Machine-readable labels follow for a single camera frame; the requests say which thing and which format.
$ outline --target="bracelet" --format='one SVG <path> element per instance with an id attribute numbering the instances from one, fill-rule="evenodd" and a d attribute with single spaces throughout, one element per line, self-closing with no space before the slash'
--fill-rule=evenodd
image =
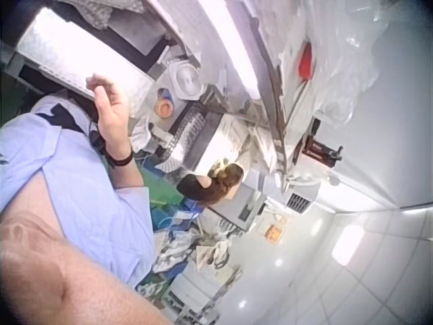
<path id="1" fill-rule="evenodd" d="M 131 153 L 129 154 L 129 156 L 125 159 L 122 159 L 122 160 L 116 160 L 110 156 L 110 159 L 113 162 L 113 165 L 117 166 L 117 167 L 126 166 L 127 164 L 129 164 L 132 161 L 133 158 L 134 158 L 134 156 L 133 156 L 133 150 L 132 149 L 131 149 Z"/>

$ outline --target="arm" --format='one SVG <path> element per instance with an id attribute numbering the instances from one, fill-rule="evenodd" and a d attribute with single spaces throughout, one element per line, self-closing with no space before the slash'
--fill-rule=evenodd
<path id="1" fill-rule="evenodd" d="M 110 79 L 94 74 L 87 79 L 87 88 L 95 94 L 99 115 L 98 129 L 106 141 L 106 150 L 115 160 L 124 160 L 131 154 L 128 138 L 128 99 L 122 89 Z M 109 168 L 115 189 L 142 187 L 143 178 L 135 161 L 123 167 Z"/>

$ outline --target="red object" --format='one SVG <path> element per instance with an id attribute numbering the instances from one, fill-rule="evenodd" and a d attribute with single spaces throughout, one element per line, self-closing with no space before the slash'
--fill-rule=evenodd
<path id="1" fill-rule="evenodd" d="M 311 60 L 311 43 L 307 43 L 299 63 L 299 75 L 304 80 L 310 80 L 313 76 L 313 72 L 311 71 Z"/>

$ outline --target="wrist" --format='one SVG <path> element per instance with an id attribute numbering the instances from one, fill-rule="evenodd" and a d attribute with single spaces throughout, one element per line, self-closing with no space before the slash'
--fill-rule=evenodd
<path id="1" fill-rule="evenodd" d="M 129 140 L 126 140 L 118 144 L 106 144 L 106 150 L 114 160 L 124 160 L 131 154 L 132 147 Z"/>

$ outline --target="white tiled wall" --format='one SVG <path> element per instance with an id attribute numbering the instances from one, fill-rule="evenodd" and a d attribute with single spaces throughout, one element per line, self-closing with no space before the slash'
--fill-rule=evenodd
<path id="1" fill-rule="evenodd" d="M 432 215 L 431 209 L 337 215 L 311 264 L 295 279 L 293 298 L 279 312 L 270 311 L 272 320 L 267 313 L 256 325 L 427 324 L 433 317 L 433 246 L 426 239 L 433 237 Z M 361 225 L 365 234 L 341 266 L 331 253 L 347 225 Z"/>

